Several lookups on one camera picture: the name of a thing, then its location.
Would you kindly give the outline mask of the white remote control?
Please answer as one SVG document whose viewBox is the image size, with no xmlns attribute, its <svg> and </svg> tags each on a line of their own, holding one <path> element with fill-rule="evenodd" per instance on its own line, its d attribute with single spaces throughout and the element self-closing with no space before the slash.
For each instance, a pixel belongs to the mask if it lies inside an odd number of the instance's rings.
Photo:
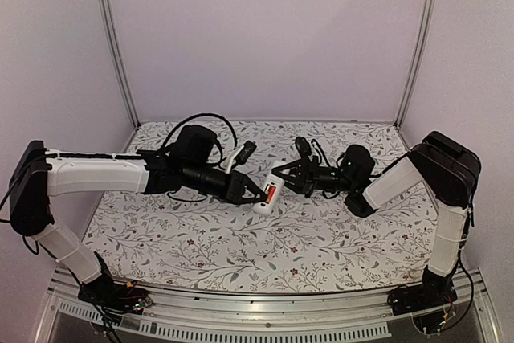
<svg viewBox="0 0 514 343">
<path fill-rule="evenodd" d="M 271 165 L 271 170 L 285 164 L 285 161 L 274 161 Z M 252 207 L 252 210 L 257 214 L 270 215 L 275 209 L 281 190 L 284 187 L 284 180 L 275 176 L 271 170 L 268 172 L 262 186 L 263 191 L 266 194 L 266 200 L 264 202 L 256 203 Z"/>
</svg>

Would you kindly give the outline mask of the red battery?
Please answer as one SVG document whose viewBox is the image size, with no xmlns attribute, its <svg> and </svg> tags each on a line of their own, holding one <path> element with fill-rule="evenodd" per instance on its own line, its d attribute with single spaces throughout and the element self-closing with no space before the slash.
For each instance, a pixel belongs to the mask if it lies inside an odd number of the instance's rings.
<svg viewBox="0 0 514 343">
<path fill-rule="evenodd" d="M 274 191 L 274 194 L 272 196 L 267 196 L 267 204 L 272 204 L 273 202 L 276 201 L 275 197 L 279 195 L 280 191 L 281 191 L 281 187 L 280 186 L 275 186 L 275 191 Z"/>
</svg>

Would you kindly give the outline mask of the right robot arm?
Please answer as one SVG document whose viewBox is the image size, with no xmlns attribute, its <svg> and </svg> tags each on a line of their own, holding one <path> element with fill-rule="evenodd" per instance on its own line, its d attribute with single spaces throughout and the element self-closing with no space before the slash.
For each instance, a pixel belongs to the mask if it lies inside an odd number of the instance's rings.
<svg viewBox="0 0 514 343">
<path fill-rule="evenodd" d="M 350 145 L 335 166 L 322 166 L 308 150 L 305 138 L 296 138 L 300 158 L 272 168 L 289 190 L 306 198 L 315 191 L 344 192 L 350 213 L 368 218 L 386 203 L 423 184 L 432 194 L 438 215 L 432 254 L 415 291 L 421 307 L 431 308 L 447 292 L 461 248 L 474 223 L 474 197 L 481 173 L 478 156 L 438 131 L 432 131 L 379 174 L 362 145 Z"/>
</svg>

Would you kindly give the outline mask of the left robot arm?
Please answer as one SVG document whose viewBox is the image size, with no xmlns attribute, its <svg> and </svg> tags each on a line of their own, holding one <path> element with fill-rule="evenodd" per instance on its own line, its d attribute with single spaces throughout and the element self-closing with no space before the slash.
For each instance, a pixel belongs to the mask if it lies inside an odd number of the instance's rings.
<svg viewBox="0 0 514 343">
<path fill-rule="evenodd" d="M 8 223 L 19 235 L 46 248 L 101 305 L 114 305 L 120 294 L 108 269 L 73 231 L 56 223 L 50 199 L 89 191 L 166 194 L 186 187 L 233 205 L 265 202 L 265 192 L 246 174 L 231 164 L 220 170 L 210 162 L 218 145 L 217 135 L 201 125 L 183 127 L 170 145 L 135 153 L 63 153 L 32 141 L 4 198 Z"/>
</svg>

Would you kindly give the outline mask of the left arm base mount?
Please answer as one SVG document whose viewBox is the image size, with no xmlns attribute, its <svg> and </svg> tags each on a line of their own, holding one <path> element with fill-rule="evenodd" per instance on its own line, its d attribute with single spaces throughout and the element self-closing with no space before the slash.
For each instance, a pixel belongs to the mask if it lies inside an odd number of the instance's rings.
<svg viewBox="0 0 514 343">
<path fill-rule="evenodd" d="M 149 292 L 138 287 L 136 280 L 118 284 L 107 275 L 102 275 L 91 283 L 81 284 L 78 298 L 121 314 L 141 315 L 145 309 L 153 305 Z"/>
</svg>

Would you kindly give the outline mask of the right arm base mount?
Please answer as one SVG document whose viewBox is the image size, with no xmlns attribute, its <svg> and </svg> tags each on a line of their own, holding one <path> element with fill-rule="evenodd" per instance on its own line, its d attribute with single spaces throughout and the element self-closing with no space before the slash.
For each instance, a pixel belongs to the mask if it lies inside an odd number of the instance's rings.
<svg viewBox="0 0 514 343">
<path fill-rule="evenodd" d="M 457 300 L 450 276 L 425 270 L 419 284 L 400 285 L 388 292 L 387 304 L 395 316 L 442 306 Z"/>
</svg>

